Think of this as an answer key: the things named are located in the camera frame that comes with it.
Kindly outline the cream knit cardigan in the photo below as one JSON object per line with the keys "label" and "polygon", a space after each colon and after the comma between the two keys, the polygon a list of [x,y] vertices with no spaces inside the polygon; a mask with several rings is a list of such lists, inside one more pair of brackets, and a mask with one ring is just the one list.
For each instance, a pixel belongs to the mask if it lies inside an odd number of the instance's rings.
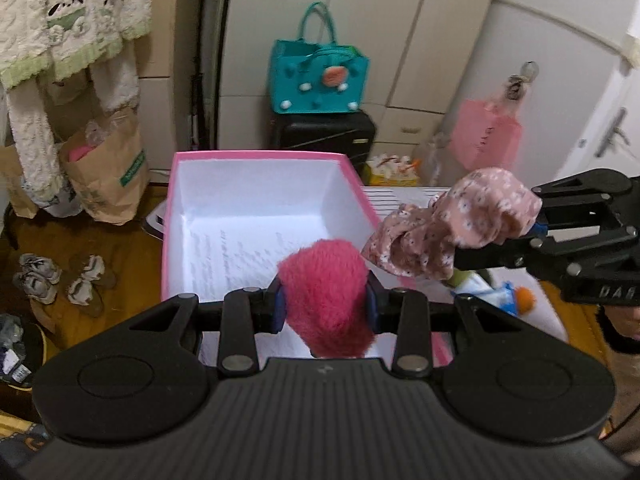
{"label": "cream knit cardigan", "polygon": [[40,82],[88,72],[105,113],[137,107],[134,40],[151,25],[152,0],[1,0],[1,84],[23,188],[38,205],[65,180]]}

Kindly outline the striped tablecloth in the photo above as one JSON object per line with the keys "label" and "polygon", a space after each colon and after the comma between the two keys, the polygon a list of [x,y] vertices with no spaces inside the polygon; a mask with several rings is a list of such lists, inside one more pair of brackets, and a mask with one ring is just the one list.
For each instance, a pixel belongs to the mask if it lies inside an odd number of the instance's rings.
{"label": "striped tablecloth", "polygon": [[449,284],[457,294],[473,294],[490,298],[499,288],[514,286],[513,313],[544,332],[568,341],[567,331],[541,284],[524,268],[521,257],[513,261],[514,268],[486,268],[480,249],[472,248],[472,260],[465,260],[465,243],[476,242],[480,230],[467,226],[480,218],[473,207],[468,214],[457,214],[453,198],[443,188],[380,188],[365,186],[367,203],[373,207],[374,218],[381,222],[375,229],[364,252],[366,258],[398,276],[431,278]]}

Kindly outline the pink paper shopping bag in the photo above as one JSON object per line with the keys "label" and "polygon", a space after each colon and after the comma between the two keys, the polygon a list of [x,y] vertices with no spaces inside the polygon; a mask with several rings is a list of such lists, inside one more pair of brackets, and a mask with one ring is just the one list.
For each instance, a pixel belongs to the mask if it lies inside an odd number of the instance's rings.
{"label": "pink paper shopping bag", "polygon": [[522,133],[518,118],[496,103],[466,100],[458,109],[448,150],[468,171],[489,167],[511,170]]}

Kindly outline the grey sneakers pair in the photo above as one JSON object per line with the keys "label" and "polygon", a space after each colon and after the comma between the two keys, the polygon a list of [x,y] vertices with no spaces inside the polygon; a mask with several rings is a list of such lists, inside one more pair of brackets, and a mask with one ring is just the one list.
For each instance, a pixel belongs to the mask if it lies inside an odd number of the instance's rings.
{"label": "grey sneakers pair", "polygon": [[58,296],[58,283],[62,269],[50,258],[35,254],[23,254],[18,258],[21,270],[14,274],[13,283],[30,300],[47,306]]}

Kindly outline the pink cardboard box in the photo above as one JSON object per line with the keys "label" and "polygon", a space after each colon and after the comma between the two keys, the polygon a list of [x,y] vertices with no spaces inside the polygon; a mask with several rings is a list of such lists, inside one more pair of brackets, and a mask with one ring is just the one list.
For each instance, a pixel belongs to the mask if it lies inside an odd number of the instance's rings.
{"label": "pink cardboard box", "polygon": [[180,152],[172,163],[164,215],[162,296],[195,294],[183,288],[186,244],[206,228],[300,233],[361,248],[377,225],[343,155]]}

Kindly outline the green soft ball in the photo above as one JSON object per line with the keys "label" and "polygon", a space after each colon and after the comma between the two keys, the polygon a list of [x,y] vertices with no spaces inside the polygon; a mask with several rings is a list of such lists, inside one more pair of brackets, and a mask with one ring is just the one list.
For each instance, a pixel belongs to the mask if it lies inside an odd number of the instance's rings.
{"label": "green soft ball", "polygon": [[487,286],[487,282],[475,271],[460,271],[454,269],[454,273],[448,278],[446,284],[450,288],[471,286],[472,288],[482,288]]}

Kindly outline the pink fluffy pompom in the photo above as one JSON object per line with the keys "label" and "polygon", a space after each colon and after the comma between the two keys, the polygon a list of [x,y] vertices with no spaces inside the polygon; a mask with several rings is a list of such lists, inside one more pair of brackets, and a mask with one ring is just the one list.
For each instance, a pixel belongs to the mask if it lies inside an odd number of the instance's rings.
{"label": "pink fluffy pompom", "polygon": [[318,240],[279,263],[286,322],[316,358],[360,359],[373,344],[368,275],[347,240]]}

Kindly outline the printed paper sheet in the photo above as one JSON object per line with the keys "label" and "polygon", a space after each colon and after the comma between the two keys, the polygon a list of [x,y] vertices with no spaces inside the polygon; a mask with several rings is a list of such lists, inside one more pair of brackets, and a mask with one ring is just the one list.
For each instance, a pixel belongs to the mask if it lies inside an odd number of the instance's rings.
{"label": "printed paper sheet", "polygon": [[266,287],[286,256],[318,240],[300,233],[237,233],[206,228],[192,233],[186,244],[184,285],[201,300],[223,300],[243,287]]}

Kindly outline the pink floral scrunchie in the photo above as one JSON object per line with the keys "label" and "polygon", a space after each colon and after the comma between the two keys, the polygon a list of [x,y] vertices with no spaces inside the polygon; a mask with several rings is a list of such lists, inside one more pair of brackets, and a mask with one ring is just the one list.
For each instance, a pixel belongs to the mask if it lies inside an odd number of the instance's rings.
{"label": "pink floral scrunchie", "polygon": [[460,179],[427,207],[403,204],[364,245],[364,258],[397,276],[447,281],[458,248],[478,249],[525,235],[542,199],[510,171],[483,168]]}

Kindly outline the striped slippers pair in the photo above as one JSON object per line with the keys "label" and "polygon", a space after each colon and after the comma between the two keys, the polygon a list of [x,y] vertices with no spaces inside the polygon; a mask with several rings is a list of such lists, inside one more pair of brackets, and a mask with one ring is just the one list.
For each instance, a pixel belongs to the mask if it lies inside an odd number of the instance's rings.
{"label": "striped slippers pair", "polygon": [[66,298],[90,316],[103,311],[101,288],[113,285],[113,274],[102,256],[80,255],[70,259],[70,273],[64,287]]}

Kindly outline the blue wet wipes pack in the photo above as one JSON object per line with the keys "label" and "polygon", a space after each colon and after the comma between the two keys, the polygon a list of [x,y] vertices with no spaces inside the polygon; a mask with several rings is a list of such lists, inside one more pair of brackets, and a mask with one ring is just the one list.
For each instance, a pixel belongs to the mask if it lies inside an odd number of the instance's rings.
{"label": "blue wet wipes pack", "polygon": [[451,293],[453,295],[468,294],[480,298],[480,300],[492,304],[510,315],[518,315],[515,289],[509,282],[504,282],[498,287],[491,287],[484,278],[477,274],[472,274],[460,285],[454,286]]}

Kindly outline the beige wardrobe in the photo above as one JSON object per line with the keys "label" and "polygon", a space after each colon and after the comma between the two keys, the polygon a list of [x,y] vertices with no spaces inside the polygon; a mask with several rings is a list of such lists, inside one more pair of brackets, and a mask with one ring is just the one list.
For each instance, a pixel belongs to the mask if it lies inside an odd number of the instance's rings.
{"label": "beige wardrobe", "polygon": [[269,122],[273,43],[328,36],[308,6],[325,3],[337,38],[370,61],[360,106],[378,145],[432,133],[459,87],[491,0],[153,0],[150,36],[137,45],[140,122],[154,171],[193,145],[261,148]]}

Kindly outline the black suitcase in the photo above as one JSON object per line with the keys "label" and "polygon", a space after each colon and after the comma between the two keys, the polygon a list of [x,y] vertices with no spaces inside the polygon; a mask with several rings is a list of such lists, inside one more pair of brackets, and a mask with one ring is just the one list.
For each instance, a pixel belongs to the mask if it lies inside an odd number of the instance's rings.
{"label": "black suitcase", "polygon": [[272,114],[269,147],[345,155],[360,174],[369,157],[376,125],[362,112]]}

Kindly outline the brown paper bag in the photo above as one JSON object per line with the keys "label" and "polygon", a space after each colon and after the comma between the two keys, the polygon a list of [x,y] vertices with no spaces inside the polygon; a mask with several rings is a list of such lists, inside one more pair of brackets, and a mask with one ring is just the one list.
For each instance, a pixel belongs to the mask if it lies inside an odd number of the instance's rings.
{"label": "brown paper bag", "polygon": [[22,188],[23,169],[15,146],[4,146],[0,156],[1,183],[8,191],[15,214],[20,218],[35,218],[39,207]]}
{"label": "brown paper bag", "polygon": [[62,144],[60,159],[93,220],[122,226],[134,218],[150,175],[133,110],[88,122]]}

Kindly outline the orange soft ball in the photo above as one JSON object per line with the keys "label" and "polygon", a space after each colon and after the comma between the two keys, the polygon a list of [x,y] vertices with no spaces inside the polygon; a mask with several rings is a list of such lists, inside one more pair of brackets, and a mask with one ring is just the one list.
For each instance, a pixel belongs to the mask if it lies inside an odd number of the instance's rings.
{"label": "orange soft ball", "polygon": [[519,315],[524,315],[536,306],[536,296],[527,287],[518,287],[514,290],[515,305]]}

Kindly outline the yellow gift bag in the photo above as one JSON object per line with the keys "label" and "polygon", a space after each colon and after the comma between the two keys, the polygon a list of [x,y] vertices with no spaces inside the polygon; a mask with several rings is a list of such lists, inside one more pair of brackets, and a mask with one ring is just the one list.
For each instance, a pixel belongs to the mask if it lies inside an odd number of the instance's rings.
{"label": "yellow gift bag", "polygon": [[418,186],[419,165],[407,155],[374,155],[364,165],[362,180],[367,186]]}

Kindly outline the teal felt tote bag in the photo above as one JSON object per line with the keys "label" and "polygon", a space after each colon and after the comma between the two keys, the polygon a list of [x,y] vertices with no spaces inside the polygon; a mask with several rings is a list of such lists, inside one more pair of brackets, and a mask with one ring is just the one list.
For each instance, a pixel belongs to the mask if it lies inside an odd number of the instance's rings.
{"label": "teal felt tote bag", "polygon": [[[305,39],[306,23],[317,13],[326,25],[325,44]],[[308,6],[295,40],[278,39],[270,55],[268,90],[273,113],[343,114],[360,110],[370,60],[354,46],[339,44],[325,3]]]}

